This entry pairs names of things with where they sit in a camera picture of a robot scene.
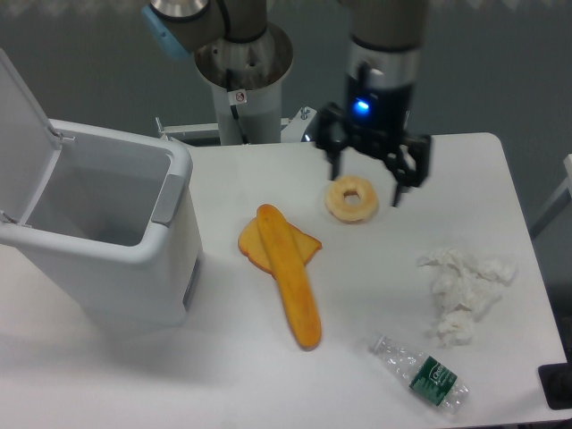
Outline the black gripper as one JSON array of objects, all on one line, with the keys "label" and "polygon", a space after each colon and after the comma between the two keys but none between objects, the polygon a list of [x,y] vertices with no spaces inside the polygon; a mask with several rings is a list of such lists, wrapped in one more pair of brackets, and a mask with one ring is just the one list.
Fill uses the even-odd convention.
[{"label": "black gripper", "polygon": [[405,132],[412,92],[411,84],[373,88],[348,78],[345,114],[335,103],[317,114],[315,147],[325,152],[331,181],[340,175],[341,152],[349,144],[389,168],[396,181],[393,207],[410,188],[423,185],[430,171],[433,137]]}]

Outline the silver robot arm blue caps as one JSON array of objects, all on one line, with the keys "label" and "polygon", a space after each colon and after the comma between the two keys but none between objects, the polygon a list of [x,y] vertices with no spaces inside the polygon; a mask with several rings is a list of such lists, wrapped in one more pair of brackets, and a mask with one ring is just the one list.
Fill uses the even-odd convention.
[{"label": "silver robot arm blue caps", "polygon": [[[406,129],[428,4],[350,1],[348,8],[345,102],[322,107],[307,140],[325,152],[332,176],[348,147],[382,161],[400,197],[421,186],[430,170],[431,137]],[[266,2],[149,1],[141,13],[166,54],[193,56],[212,89],[222,143],[279,138],[282,82],[293,47],[268,20]]]}]

